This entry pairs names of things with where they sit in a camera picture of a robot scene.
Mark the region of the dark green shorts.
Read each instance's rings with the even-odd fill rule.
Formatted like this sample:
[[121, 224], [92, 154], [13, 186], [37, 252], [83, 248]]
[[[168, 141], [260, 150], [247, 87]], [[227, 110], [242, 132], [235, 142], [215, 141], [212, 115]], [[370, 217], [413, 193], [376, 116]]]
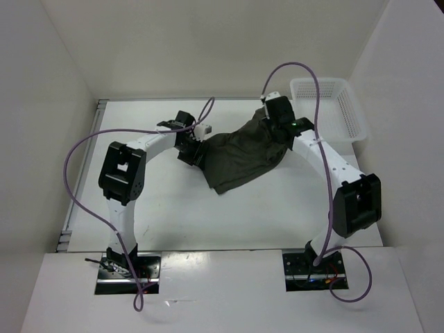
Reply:
[[274, 142], [266, 124], [264, 109], [232, 133], [219, 133], [203, 142], [203, 175], [218, 195], [240, 187], [274, 169], [287, 147]]

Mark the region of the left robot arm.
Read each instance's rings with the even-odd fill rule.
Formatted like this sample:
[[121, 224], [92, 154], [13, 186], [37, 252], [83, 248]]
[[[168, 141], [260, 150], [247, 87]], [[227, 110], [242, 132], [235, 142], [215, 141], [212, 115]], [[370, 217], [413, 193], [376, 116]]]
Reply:
[[135, 203], [143, 192], [146, 164], [166, 150], [178, 150], [178, 158], [200, 165], [202, 144], [212, 127], [184, 111], [176, 118], [161, 121], [154, 131], [127, 143], [108, 146], [99, 175], [99, 187], [108, 205], [114, 227], [106, 250], [107, 265], [128, 278], [136, 274], [138, 245], [135, 236]]

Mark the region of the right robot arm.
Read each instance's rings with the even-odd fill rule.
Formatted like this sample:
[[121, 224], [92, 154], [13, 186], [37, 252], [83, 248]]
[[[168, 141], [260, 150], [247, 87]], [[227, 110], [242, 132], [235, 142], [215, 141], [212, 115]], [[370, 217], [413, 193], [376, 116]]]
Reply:
[[316, 134], [310, 120], [296, 119], [287, 97], [263, 97], [262, 103], [263, 122], [273, 140], [303, 157], [327, 183], [327, 226], [307, 243], [304, 256], [305, 267], [319, 273], [328, 265], [333, 248], [381, 219], [381, 181], [350, 165]]

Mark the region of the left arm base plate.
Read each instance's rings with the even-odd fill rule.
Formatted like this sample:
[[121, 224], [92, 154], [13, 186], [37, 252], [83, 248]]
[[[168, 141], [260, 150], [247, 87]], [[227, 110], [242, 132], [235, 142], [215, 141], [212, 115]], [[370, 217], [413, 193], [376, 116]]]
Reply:
[[[98, 284], [135, 284], [135, 279], [128, 268], [118, 268], [116, 264], [111, 264], [106, 259], [106, 254], [101, 255], [101, 262], [110, 266], [110, 269], [103, 265], [99, 266], [96, 282]], [[160, 281], [161, 254], [159, 253], [139, 253], [134, 264], [135, 272], [140, 284]]]

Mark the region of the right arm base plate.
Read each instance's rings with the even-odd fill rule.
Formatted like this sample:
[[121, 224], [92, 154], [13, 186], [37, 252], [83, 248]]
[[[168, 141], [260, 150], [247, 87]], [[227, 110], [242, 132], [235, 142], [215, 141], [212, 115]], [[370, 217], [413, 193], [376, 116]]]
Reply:
[[328, 255], [318, 266], [314, 266], [310, 262], [303, 249], [283, 250], [282, 259], [284, 264], [284, 273], [290, 278], [304, 280], [308, 275], [310, 275], [311, 279], [332, 279], [345, 277], [343, 257], [339, 252]]

